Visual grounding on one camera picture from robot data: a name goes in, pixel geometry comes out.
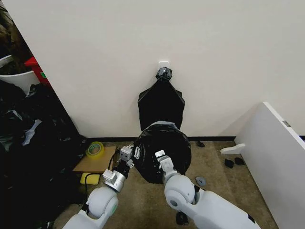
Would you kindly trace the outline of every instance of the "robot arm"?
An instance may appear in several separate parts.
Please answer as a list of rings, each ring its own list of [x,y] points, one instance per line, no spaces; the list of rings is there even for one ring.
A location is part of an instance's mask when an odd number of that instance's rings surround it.
[[[205,191],[179,174],[163,150],[155,153],[163,170],[165,198],[168,205],[190,217],[199,229],[260,229],[246,212],[211,191]],[[123,188],[129,168],[133,166],[131,150],[121,150],[121,162],[103,173],[106,187],[95,189],[78,214],[63,229],[101,229],[115,212],[117,193]]]
[[[260,229],[249,214],[177,173],[163,150],[155,155],[164,171],[166,202],[190,217],[199,229]]]
[[[113,170],[103,173],[106,187],[96,188],[89,195],[83,208],[74,215],[63,229],[101,229],[118,206],[117,193],[128,177],[129,166],[124,161]]]

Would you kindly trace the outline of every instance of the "cardboard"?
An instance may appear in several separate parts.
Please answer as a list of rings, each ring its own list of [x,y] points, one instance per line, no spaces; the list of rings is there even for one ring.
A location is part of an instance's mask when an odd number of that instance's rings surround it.
[[[103,156],[98,159],[91,159],[86,155],[81,159],[78,165],[74,168],[74,172],[87,173],[103,173],[107,168],[112,155],[115,152],[115,146],[105,146]]]

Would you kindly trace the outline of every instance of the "black plastic bag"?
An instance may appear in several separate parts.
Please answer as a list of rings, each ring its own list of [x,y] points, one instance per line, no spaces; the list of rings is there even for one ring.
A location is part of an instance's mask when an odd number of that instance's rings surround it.
[[[171,69],[161,68],[156,75],[158,81],[140,93],[138,107],[141,130],[157,121],[175,123],[180,129],[185,102],[182,93],[169,82],[171,77]]]
[[[24,99],[25,94],[19,87],[0,80],[0,145],[7,152],[12,144],[23,142],[25,131],[34,124],[19,109]]]
[[[26,97],[18,87],[12,88],[17,88],[18,98],[7,85],[0,93],[5,209],[12,217],[9,224],[16,228],[39,228],[54,221],[70,203],[83,202],[79,178],[72,170],[88,144],[51,88],[32,85]],[[37,120],[34,135],[25,141]],[[19,220],[14,220],[16,209],[22,212]]]
[[[174,169],[185,174],[191,163],[191,145],[187,136],[174,124],[153,124],[146,128],[134,142],[134,148],[140,148],[139,160],[134,160],[135,167],[142,177],[155,184],[163,183],[163,171],[155,153],[164,150],[174,164]]]

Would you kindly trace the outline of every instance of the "black cable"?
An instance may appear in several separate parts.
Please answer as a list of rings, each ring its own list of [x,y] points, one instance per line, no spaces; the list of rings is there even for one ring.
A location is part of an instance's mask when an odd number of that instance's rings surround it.
[[[119,154],[119,153],[120,153],[120,149],[119,149],[119,148],[116,148],[114,154],[113,154],[113,155],[111,156],[111,158],[110,158],[110,161],[109,161],[109,164],[108,164],[108,169],[110,169],[110,165],[111,165],[111,162],[112,162],[114,156],[115,156],[116,154]]]
[[[101,174],[100,173],[89,173],[85,176],[86,199],[85,199],[84,204],[86,204],[87,199],[88,199],[87,177],[90,175],[101,175]]]
[[[119,148],[116,148],[114,154],[111,156],[110,161],[109,161],[109,165],[108,165],[108,169],[110,169],[111,162],[112,162],[114,156],[115,156],[117,153],[120,153],[120,149],[119,149]],[[102,174],[101,174],[101,173],[89,173],[89,174],[87,174],[87,175],[85,176],[86,199],[85,199],[84,204],[86,204],[87,199],[88,199],[87,177],[90,176],[90,175],[102,175]]]

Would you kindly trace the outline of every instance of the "beige carpet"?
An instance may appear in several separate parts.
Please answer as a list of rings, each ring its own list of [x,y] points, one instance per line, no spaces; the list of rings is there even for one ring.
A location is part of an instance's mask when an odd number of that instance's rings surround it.
[[[121,147],[130,143],[107,144]],[[247,166],[235,165],[230,169],[224,165],[225,158],[234,161],[237,155],[221,155],[219,151],[234,145],[234,142],[205,142],[205,147],[200,148],[191,142],[192,162],[186,175],[193,183],[196,183],[196,176],[203,176],[206,179],[204,189],[217,193],[248,212],[262,229],[277,229]],[[97,186],[89,186],[89,191],[101,185],[100,182]],[[105,229],[196,228],[190,219],[188,226],[178,226],[176,211],[166,204],[164,186],[147,183],[135,168],[131,169],[118,199],[118,208],[107,221]],[[56,219],[54,228],[61,229],[80,208],[76,204],[67,208]]]

